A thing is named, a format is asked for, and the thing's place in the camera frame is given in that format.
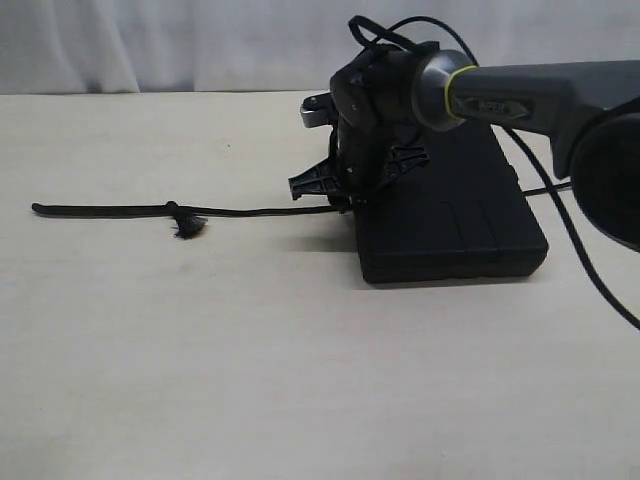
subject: white backdrop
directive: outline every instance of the white backdrop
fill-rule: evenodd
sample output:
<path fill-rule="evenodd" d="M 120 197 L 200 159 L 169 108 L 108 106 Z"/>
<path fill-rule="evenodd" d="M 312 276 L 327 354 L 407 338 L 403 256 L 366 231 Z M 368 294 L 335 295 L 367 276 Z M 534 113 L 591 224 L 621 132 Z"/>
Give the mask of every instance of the white backdrop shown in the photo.
<path fill-rule="evenodd" d="M 322 89 L 354 14 L 438 17 L 484 64 L 640 58 L 635 0 L 0 0 L 0 93 Z"/>

